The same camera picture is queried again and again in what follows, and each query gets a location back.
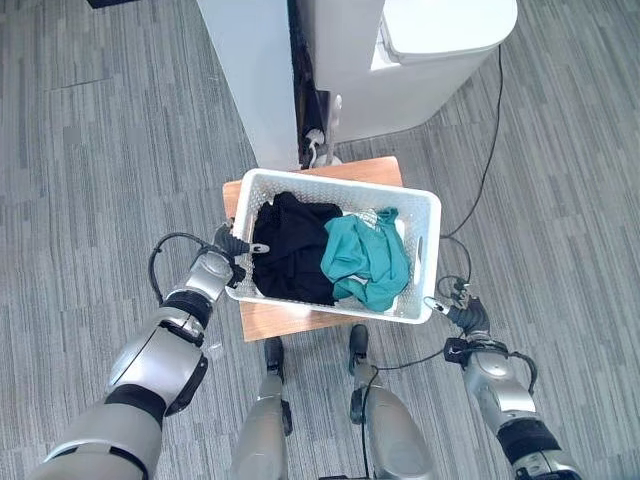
power cord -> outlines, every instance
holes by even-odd
[[[467,265],[468,265],[468,268],[467,268],[468,273],[467,273],[466,280],[458,275],[445,275],[440,279],[438,279],[438,282],[436,284],[436,289],[438,291],[438,294],[449,300],[452,299],[453,292],[450,292],[449,294],[445,294],[442,291],[441,286],[445,280],[455,279],[456,282],[463,283],[463,284],[468,284],[471,281],[471,255],[469,255],[469,250],[467,249],[467,247],[460,240],[455,238],[454,235],[458,233],[460,229],[462,229],[462,227],[464,227],[464,225],[467,223],[467,221],[471,218],[471,216],[475,212],[476,207],[478,206],[478,203],[482,198],[482,194],[484,193],[484,185],[487,180],[487,174],[489,173],[489,167],[493,162],[493,155],[496,149],[496,141],[498,139],[498,132],[500,130],[500,111],[501,111],[500,107],[502,105],[502,92],[504,89],[504,70],[502,68],[502,45],[498,46],[498,69],[500,72],[500,88],[498,90],[498,99],[496,101],[495,127],[493,129],[493,137],[491,138],[491,147],[489,149],[489,156],[487,157],[487,163],[484,167],[484,171],[482,172],[482,179],[480,180],[480,187],[478,188],[478,193],[473,202],[473,205],[471,206],[471,209],[469,210],[467,215],[464,217],[462,222],[460,222],[460,224],[458,224],[458,226],[453,230],[451,230],[449,233],[440,235],[441,240],[451,240],[452,242],[456,243],[464,250],[464,253],[467,259]]]
[[[149,275],[149,283],[151,283],[151,289],[153,290],[154,295],[156,296],[156,300],[158,301],[158,305],[162,305],[164,303],[164,299],[162,298],[162,292],[160,291],[160,286],[158,285],[158,278],[156,277],[156,269],[155,269],[155,263],[156,263],[156,257],[158,256],[159,253],[162,253],[162,245],[164,245],[164,243],[167,240],[170,240],[172,238],[187,238],[195,243],[197,243],[198,245],[200,245],[200,250],[198,251],[198,254],[196,255],[196,257],[200,256],[202,253],[204,253],[205,251],[211,250],[211,249],[216,249],[217,248],[210,244],[209,242],[206,242],[205,240],[202,240],[200,237],[196,237],[195,235],[192,235],[190,233],[184,233],[184,232],[173,232],[173,233],[168,233],[167,235],[165,235],[164,237],[162,237],[160,240],[158,240],[158,243],[156,243],[156,246],[153,247],[153,250],[151,251],[151,255],[149,256],[149,263],[147,265],[147,273]]]
[[[498,139],[498,131],[500,129],[500,106],[502,105],[502,90],[503,90],[503,87],[504,87],[504,71],[502,69],[502,45],[498,46],[498,68],[500,70],[500,90],[498,91],[498,100],[496,102],[495,127],[494,127],[494,130],[493,130],[493,138],[491,139],[491,148],[489,149],[489,156],[487,158],[487,163],[486,163],[486,165],[484,167],[484,171],[482,172],[482,180],[480,181],[480,187],[478,188],[478,194],[476,195],[476,199],[473,202],[473,205],[471,206],[471,209],[469,210],[469,213],[467,213],[467,216],[464,217],[462,222],[460,222],[460,224],[456,228],[451,230],[449,233],[446,233],[444,235],[440,235],[440,238],[453,237],[456,233],[458,233],[460,231],[460,229],[462,227],[464,227],[464,225],[467,223],[469,218],[471,218],[471,215],[473,215],[473,212],[475,211],[476,207],[478,206],[478,203],[480,202],[480,198],[482,197],[482,193],[484,192],[484,184],[485,184],[485,182],[487,180],[487,174],[489,173],[489,167],[491,166],[491,163],[493,162],[493,153],[495,152],[495,149],[496,149],[496,140]]]

wire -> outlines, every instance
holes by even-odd
[[[471,206],[471,210],[469,210],[469,213],[467,213],[467,216],[464,217],[464,220],[462,220],[462,222],[460,222],[460,224],[456,228],[451,230],[449,233],[440,235],[440,238],[451,238],[453,237],[453,235],[458,233],[458,231],[462,227],[464,227],[464,225],[467,223],[469,218],[471,218],[471,215],[473,215],[473,212],[475,211],[476,207],[478,206],[478,203],[480,202],[480,198],[482,197],[482,193],[484,191],[484,184],[485,184],[485,181],[487,180],[487,173],[489,173],[489,167],[491,166],[491,162],[493,161],[493,153],[495,152],[495,149],[496,149],[496,140],[498,139],[498,131],[500,129],[500,105],[502,104],[502,90],[504,87],[504,71],[502,69],[502,45],[498,46],[498,68],[500,69],[500,90],[498,91],[498,100],[496,102],[495,128],[493,131],[493,138],[491,140],[491,148],[489,149],[487,164],[485,165],[484,171],[482,172],[482,180],[480,181],[480,188],[478,189],[478,194],[476,195],[476,199],[473,202],[473,205]]]
[[[196,237],[195,235],[192,235],[190,233],[184,233],[184,232],[168,233],[167,235],[162,237],[160,240],[158,240],[158,243],[156,243],[156,246],[151,251],[151,255],[149,256],[149,263],[147,265],[149,283],[151,283],[151,289],[153,290],[153,293],[156,296],[156,300],[158,300],[158,305],[162,305],[164,303],[164,299],[162,298],[162,292],[160,291],[160,286],[158,285],[158,279],[156,277],[156,269],[155,269],[156,257],[158,256],[159,253],[162,252],[162,248],[161,248],[162,245],[164,245],[164,243],[167,240],[170,240],[176,237],[188,238],[189,240],[198,243],[200,245],[199,253],[203,250],[207,250],[213,247],[213,245],[211,245],[209,242],[206,242],[201,238]]]
[[[463,284],[468,284],[471,282],[471,272],[472,272],[472,265],[471,265],[471,255],[469,254],[469,250],[467,249],[467,247],[464,245],[464,243],[462,243],[460,240],[458,240],[455,237],[446,237],[444,238],[444,240],[450,240],[452,242],[454,242],[455,244],[459,245],[462,250],[464,251],[464,255],[467,259],[467,277],[463,278],[459,275],[444,275],[443,277],[440,277],[438,279],[438,281],[436,282],[436,291],[438,292],[438,295],[440,295],[441,297],[444,298],[448,298],[449,300],[452,299],[453,297],[453,292],[449,292],[444,293],[442,291],[442,282],[444,282],[445,280],[449,280],[449,279],[455,279],[456,283],[457,282],[462,282]]]
[[[364,424],[366,423],[365,412],[367,411],[367,399],[369,398],[371,385],[373,384],[375,379],[378,377],[378,374],[380,373],[380,371],[400,370],[403,368],[411,367],[413,365],[418,365],[419,363],[428,362],[429,360],[440,355],[443,351],[444,349],[441,348],[437,352],[432,353],[431,355],[426,356],[424,358],[421,358],[420,360],[414,360],[413,362],[403,363],[402,365],[398,365],[395,367],[378,367],[377,365],[371,365],[371,368],[375,370],[375,373],[371,377],[371,380],[369,380],[369,383],[367,384],[367,389],[364,392],[364,398],[362,399],[362,423],[360,424],[360,437],[362,441],[362,458],[364,460],[365,478],[369,478],[369,460],[367,458],[367,442],[366,442],[366,435],[364,432]]]
[[[531,379],[529,380],[529,388],[527,389],[527,391],[529,392],[529,395],[533,396],[533,387],[536,384],[536,380],[538,380],[538,366],[536,365],[536,362],[529,355],[525,355],[524,353],[520,352],[511,352],[509,356],[519,358],[520,360],[524,360],[527,363],[527,366],[529,367],[529,373],[531,374]]]

laundry basket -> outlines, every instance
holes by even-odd
[[[271,202],[276,194],[293,193],[301,202],[329,202],[338,205],[345,214],[385,207],[398,209],[396,229],[403,239],[410,260],[407,287],[385,312],[373,312],[355,297],[336,302],[335,306],[317,305],[265,297],[252,281],[251,255],[238,258],[246,271],[237,288],[227,288],[231,298],[243,302],[272,305],[300,305],[322,312],[355,315],[403,323],[423,323],[431,315],[423,299],[432,296],[436,280],[438,242],[440,236],[440,200],[431,192],[408,188],[374,185],[371,183],[265,169],[247,172],[242,179],[233,234],[247,242],[253,237],[258,210],[264,202]]]

shoe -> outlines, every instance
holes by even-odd
[[[277,374],[284,383],[284,347],[280,337],[265,340],[264,359],[267,364],[267,373]]]
[[[369,330],[359,323],[354,325],[349,335],[349,373],[353,375],[356,362],[367,358],[369,347]]]

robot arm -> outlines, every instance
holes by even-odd
[[[498,438],[516,478],[580,480],[575,463],[536,411],[532,388],[516,379],[513,355],[491,338],[489,317],[480,300],[472,298],[466,309],[433,299],[429,304],[463,329],[464,340],[447,341],[445,359],[462,366],[465,387],[478,401],[482,418]]]
[[[152,479],[163,419],[191,402],[204,377],[204,331],[213,304],[233,278],[224,253],[198,256],[143,333],[122,350],[106,396],[76,419],[29,478]]]

